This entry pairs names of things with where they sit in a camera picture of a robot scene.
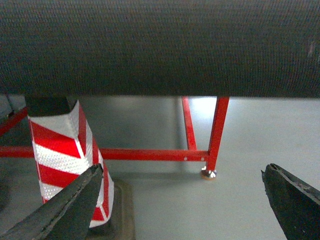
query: reflective tape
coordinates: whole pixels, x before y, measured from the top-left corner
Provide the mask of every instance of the reflective tape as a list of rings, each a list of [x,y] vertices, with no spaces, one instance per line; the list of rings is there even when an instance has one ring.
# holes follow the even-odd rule
[[[114,183],[79,101],[68,114],[28,118],[43,202],[100,163],[104,178],[90,227],[106,223],[112,212]]]

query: gray floor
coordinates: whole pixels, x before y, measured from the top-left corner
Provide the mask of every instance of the gray floor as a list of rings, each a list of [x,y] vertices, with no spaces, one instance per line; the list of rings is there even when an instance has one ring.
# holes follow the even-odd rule
[[[175,97],[80,102],[100,147],[186,147],[181,101]],[[190,101],[199,149],[208,147],[214,105],[214,98]],[[260,170],[276,163],[320,189],[319,110],[319,100],[232,98],[214,181],[200,178],[202,163],[107,160],[110,174],[133,186],[136,239],[285,240]],[[27,127],[17,126],[23,135]],[[27,136],[18,141],[30,144]],[[2,158],[0,176],[3,232],[39,207],[41,196],[32,159]]]

